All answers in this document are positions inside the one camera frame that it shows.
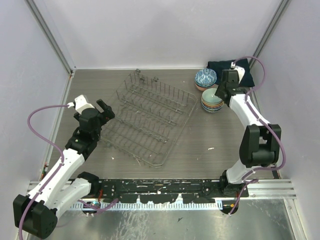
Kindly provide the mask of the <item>green leaf pattern bowl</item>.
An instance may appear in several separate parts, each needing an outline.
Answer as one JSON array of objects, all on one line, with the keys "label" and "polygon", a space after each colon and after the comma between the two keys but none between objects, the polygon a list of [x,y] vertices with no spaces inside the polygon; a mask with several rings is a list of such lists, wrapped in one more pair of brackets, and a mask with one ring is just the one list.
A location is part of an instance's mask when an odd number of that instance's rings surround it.
[{"label": "green leaf pattern bowl", "polygon": [[215,84],[210,84],[210,85],[201,85],[201,84],[198,84],[197,82],[195,82],[195,85],[198,85],[200,87],[210,87],[210,86],[215,86]]}]

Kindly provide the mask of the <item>blue white diamond bowl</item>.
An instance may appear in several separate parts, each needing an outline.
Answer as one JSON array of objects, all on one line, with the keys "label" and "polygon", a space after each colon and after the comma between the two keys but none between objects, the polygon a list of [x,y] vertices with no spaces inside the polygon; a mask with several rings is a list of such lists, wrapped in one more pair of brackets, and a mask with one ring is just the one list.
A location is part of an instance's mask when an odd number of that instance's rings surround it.
[{"label": "blue white diamond bowl", "polygon": [[217,81],[217,74],[210,68],[204,68],[196,73],[194,81],[203,86],[212,85]]}]

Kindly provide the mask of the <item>red blue zigzag bowl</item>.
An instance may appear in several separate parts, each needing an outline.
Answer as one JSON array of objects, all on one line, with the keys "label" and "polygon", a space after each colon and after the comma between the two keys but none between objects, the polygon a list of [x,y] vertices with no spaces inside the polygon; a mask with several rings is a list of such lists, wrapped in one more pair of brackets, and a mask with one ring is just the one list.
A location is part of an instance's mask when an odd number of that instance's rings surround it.
[{"label": "red blue zigzag bowl", "polygon": [[210,112],[218,111],[224,106],[223,103],[221,103],[219,105],[216,105],[216,106],[211,106],[211,105],[207,106],[207,105],[205,105],[203,103],[201,103],[201,105],[206,111],[210,111]]}]

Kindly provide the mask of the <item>yellow bowl with leaves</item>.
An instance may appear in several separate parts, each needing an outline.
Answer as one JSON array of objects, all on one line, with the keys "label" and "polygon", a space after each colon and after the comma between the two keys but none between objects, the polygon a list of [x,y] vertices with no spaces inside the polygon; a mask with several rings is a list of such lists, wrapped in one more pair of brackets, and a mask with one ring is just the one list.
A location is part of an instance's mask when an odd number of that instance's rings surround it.
[{"label": "yellow bowl with leaves", "polygon": [[215,103],[210,103],[210,102],[202,101],[201,103],[202,103],[204,106],[206,106],[207,108],[217,108],[218,106],[222,106],[222,105],[224,104],[223,101],[215,102]]}]

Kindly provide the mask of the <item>yellow blue floral bowl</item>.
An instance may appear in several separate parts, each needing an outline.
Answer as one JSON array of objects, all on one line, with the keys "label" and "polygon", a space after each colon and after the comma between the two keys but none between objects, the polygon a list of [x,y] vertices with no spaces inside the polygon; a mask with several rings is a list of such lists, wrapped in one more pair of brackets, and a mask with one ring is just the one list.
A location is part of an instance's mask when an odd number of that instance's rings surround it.
[{"label": "yellow blue floral bowl", "polygon": [[208,113],[216,113],[220,110],[220,108],[219,109],[204,108],[204,110]]}]

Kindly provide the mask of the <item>blue floral bowl front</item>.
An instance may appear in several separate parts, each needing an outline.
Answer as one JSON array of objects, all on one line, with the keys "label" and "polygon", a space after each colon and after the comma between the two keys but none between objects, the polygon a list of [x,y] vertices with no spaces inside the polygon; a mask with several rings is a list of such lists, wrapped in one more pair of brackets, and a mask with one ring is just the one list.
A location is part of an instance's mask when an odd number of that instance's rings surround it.
[{"label": "blue floral bowl front", "polygon": [[203,89],[212,89],[213,86],[209,86],[209,87],[202,87],[202,86],[198,86],[198,85],[195,85],[197,89],[200,89],[200,88],[203,88]]}]

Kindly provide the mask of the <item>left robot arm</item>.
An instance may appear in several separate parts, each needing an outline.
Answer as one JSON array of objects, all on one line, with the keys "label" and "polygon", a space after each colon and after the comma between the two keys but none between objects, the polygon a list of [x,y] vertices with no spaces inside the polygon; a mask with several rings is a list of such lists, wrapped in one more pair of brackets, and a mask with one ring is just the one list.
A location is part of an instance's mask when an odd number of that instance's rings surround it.
[{"label": "left robot arm", "polygon": [[74,118],[79,126],[72,133],[64,149],[58,149],[59,160],[52,169],[27,195],[19,194],[13,200],[14,224],[18,228],[18,237],[23,232],[40,239],[47,238],[56,228],[59,218],[75,202],[83,197],[95,198],[100,193],[99,177],[82,172],[69,187],[65,184],[72,174],[88,159],[101,139],[102,127],[115,118],[112,107],[102,99],[98,110],[90,104],[84,95],[65,105],[74,108]]}]

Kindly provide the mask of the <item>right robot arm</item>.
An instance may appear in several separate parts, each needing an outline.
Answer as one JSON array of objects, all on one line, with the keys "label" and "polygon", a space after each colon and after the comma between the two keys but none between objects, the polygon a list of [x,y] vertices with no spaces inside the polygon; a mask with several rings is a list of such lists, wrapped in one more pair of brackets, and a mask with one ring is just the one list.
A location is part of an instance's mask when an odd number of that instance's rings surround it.
[{"label": "right robot arm", "polygon": [[269,123],[253,105],[245,88],[240,87],[244,74],[244,68],[238,66],[223,70],[215,92],[244,127],[239,160],[219,178],[219,191],[225,197],[231,197],[256,171],[270,171],[280,154],[281,127]]}]

